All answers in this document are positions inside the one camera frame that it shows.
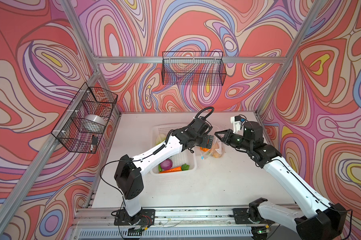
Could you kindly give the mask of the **clear zip top bag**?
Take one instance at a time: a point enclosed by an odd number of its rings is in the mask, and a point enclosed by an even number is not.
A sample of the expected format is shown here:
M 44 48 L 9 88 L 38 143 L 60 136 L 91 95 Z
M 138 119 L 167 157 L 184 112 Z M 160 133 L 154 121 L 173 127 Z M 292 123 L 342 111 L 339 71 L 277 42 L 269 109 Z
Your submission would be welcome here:
M 213 141 L 210 149 L 197 147 L 197 149 L 200 151 L 202 160 L 207 160 L 211 158 L 218 159 L 223 157 L 225 153 L 224 145 L 222 144 L 222 142 L 214 134 L 211 135 L 213 135 Z

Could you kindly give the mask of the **white plastic perforated basket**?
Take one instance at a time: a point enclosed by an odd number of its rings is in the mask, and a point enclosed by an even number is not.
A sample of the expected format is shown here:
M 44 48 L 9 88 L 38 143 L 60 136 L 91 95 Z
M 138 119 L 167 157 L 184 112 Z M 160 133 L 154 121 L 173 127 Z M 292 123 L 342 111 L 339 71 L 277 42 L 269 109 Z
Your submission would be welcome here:
M 173 124 L 165 124 L 165 125 L 158 125 L 154 126 L 152 128 L 152 145 L 155 146 L 155 140 L 156 137 L 159 134 L 165 134 L 170 130 L 176 130 L 181 127 L 186 126 L 187 123 L 173 123 Z M 196 155 L 195 153 L 191 153 L 189 150 L 185 150 L 179 154 L 176 154 L 174 156 L 171 156 L 170 159 L 173 161 L 173 168 L 181 167 L 183 164 L 188 164 L 189 170 L 188 171 L 182 171 L 182 172 L 174 172 L 174 173 L 165 173 L 160 174 L 159 167 L 154 167 L 150 173 L 156 177 L 164 177 L 165 175 L 168 176 L 177 176 L 177 175 L 185 175 L 185 174 L 191 174 L 191 172 L 195 171 L 197 169 L 197 162 L 196 162 Z

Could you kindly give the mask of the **tan toy potato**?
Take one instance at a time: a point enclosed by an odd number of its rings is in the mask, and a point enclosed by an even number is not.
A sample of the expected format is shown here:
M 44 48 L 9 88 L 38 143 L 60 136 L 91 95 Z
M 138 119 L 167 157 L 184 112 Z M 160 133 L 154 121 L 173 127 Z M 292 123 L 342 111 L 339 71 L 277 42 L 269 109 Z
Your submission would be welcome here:
M 224 147 L 222 143 L 215 143 L 212 147 L 211 153 L 214 158 L 220 158 L 224 154 Z

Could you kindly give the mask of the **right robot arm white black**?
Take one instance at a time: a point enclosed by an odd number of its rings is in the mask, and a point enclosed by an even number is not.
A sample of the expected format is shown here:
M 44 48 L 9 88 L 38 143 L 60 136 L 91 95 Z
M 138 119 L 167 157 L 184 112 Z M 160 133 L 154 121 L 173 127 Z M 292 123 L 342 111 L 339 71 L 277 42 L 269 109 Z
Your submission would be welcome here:
M 234 123 L 243 130 L 227 129 L 215 132 L 225 145 L 246 153 L 256 166 L 270 174 L 293 198 L 298 211 L 259 198 L 248 205 L 247 219 L 254 223 L 273 221 L 296 232 L 303 240 L 333 240 L 339 237 L 346 221 L 347 210 L 333 204 L 315 191 L 272 145 L 264 142 L 263 128 L 257 122 Z

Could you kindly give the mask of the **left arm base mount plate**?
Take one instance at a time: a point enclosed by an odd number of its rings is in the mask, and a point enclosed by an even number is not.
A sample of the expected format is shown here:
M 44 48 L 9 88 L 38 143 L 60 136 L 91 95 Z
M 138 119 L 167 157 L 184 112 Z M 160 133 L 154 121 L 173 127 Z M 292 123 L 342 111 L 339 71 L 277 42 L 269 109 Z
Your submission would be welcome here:
M 115 226 L 151 226 L 155 223 L 155 215 L 154 209 L 142 209 L 132 217 L 124 208 L 112 212 Z

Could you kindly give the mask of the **orange toy pumpkin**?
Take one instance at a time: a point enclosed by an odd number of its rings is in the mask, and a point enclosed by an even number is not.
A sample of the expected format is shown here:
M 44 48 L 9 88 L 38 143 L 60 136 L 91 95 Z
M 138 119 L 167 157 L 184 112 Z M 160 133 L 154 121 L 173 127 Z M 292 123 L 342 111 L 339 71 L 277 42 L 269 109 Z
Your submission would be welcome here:
M 203 152 L 207 152 L 209 149 L 200 147 L 200 150 L 203 151 Z

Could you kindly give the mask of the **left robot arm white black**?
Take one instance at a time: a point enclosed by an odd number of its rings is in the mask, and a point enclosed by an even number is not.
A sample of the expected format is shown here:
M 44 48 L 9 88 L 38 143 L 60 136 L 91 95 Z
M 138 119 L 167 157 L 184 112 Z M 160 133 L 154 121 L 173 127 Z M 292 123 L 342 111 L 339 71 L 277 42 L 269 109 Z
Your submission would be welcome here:
M 212 125 L 206 117 L 194 117 L 186 126 L 170 130 L 159 145 L 148 151 L 129 157 L 120 158 L 114 179 L 123 194 L 124 207 L 120 210 L 133 223 L 142 215 L 139 195 L 144 189 L 143 176 L 154 167 L 185 150 L 191 151 L 195 146 L 210 149 L 213 136 Z

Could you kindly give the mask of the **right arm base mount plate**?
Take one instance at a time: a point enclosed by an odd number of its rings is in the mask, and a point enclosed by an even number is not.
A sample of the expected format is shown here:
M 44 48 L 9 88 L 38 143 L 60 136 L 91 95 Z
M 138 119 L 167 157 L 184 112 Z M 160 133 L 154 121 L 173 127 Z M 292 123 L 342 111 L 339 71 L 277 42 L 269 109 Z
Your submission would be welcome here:
M 253 208 L 234 208 L 232 209 L 233 214 L 231 215 L 234 218 L 234 221 L 237 225 L 244 224 L 268 224 L 273 225 L 275 222 L 271 220 L 264 219 L 260 216 L 257 210 Z

